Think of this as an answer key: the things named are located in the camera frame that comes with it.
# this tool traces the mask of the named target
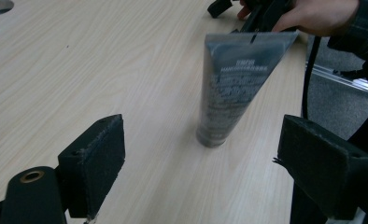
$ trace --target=black object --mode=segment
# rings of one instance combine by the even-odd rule
[[[357,207],[368,216],[368,153],[312,121],[286,115],[275,162],[326,217],[352,219]]]
[[[121,115],[96,121],[59,156],[59,166],[35,167],[15,175],[0,202],[0,223],[66,223],[95,219],[124,163]]]
[[[279,18],[290,9],[290,0],[246,0],[251,9],[245,24],[240,32],[270,32]],[[232,6],[230,0],[216,0],[207,11],[213,18]]]

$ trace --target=black cable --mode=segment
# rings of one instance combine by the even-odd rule
[[[304,91],[303,91],[303,118],[308,119],[308,110],[307,110],[307,97],[309,90],[309,81],[312,75],[313,65],[315,65],[316,56],[318,55],[318,46],[320,46],[321,37],[315,36],[313,41],[312,50],[310,51],[305,77],[304,77]]]

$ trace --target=hand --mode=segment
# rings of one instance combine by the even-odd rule
[[[245,1],[237,14],[243,20],[250,12]],[[273,32],[291,27],[312,35],[342,35],[355,17],[359,0],[294,0],[292,9],[283,14]]]

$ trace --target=wood grain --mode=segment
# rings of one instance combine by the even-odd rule
[[[289,223],[292,180],[271,162],[284,114],[299,115],[305,38],[290,49],[227,142],[195,139],[206,0],[17,0],[0,15],[0,201],[8,180],[122,114],[126,162],[98,223]],[[69,219],[69,223],[83,220]]]

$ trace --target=squeeze tube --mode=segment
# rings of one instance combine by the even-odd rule
[[[298,32],[207,35],[196,137],[223,144]]]

